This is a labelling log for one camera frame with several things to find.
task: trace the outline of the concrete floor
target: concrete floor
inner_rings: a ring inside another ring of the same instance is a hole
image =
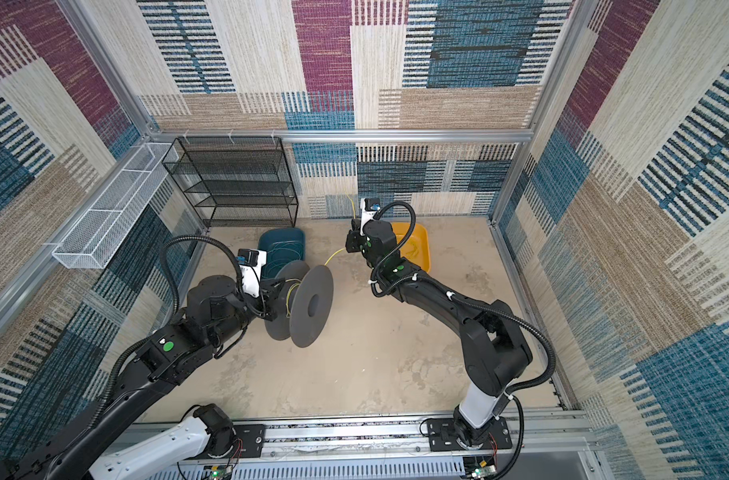
[[[431,246],[431,275],[479,300],[501,299],[521,314],[484,218],[423,217]],[[344,245],[348,220],[299,219],[306,261],[323,264]],[[267,228],[213,228],[229,245],[255,248]],[[370,270],[359,254],[341,252],[328,264],[334,300],[327,325],[308,348],[277,342],[256,320],[244,341],[212,360],[150,408],[144,422],[175,421],[195,403],[215,402],[234,418],[451,410],[463,399],[466,376],[461,342],[439,320],[392,297],[375,298]],[[209,275],[233,276],[225,256],[207,246],[193,285]],[[538,376],[535,356],[522,379]],[[556,406],[549,383],[520,391],[525,407]]]

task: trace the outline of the yellow plastic tray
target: yellow plastic tray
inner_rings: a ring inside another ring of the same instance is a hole
[[[397,243],[408,233],[408,228],[410,228],[410,224],[405,222],[391,224],[391,229],[397,236]],[[428,274],[431,270],[431,252],[428,250],[428,232],[423,225],[415,225],[415,230],[410,235],[408,243],[402,247],[401,253],[404,258],[418,265]]]

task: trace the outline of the yellow string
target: yellow string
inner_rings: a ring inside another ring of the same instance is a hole
[[[351,197],[348,196],[348,194],[346,194],[346,197],[348,198],[348,201],[351,202],[351,211],[354,212],[354,220],[356,220],[357,219],[357,207],[354,206],[354,201],[351,199]]]
[[[287,300],[284,301],[284,306],[287,307],[287,318],[290,318],[290,292],[292,292],[292,289],[294,289],[296,286],[300,285],[300,281],[298,283],[294,283],[292,286],[290,286],[290,290],[287,290]]]
[[[326,262],[324,262],[324,264],[325,264],[325,265],[329,264],[329,263],[330,263],[330,260],[332,260],[332,257],[333,257],[333,256],[335,256],[335,255],[338,255],[338,254],[340,254],[340,252],[342,252],[343,250],[346,250],[346,247],[343,247],[343,248],[341,248],[340,250],[338,250],[337,252],[335,252],[334,254],[332,254],[332,255],[330,256],[330,258],[328,258],[328,259],[327,259],[327,261],[326,261]]]

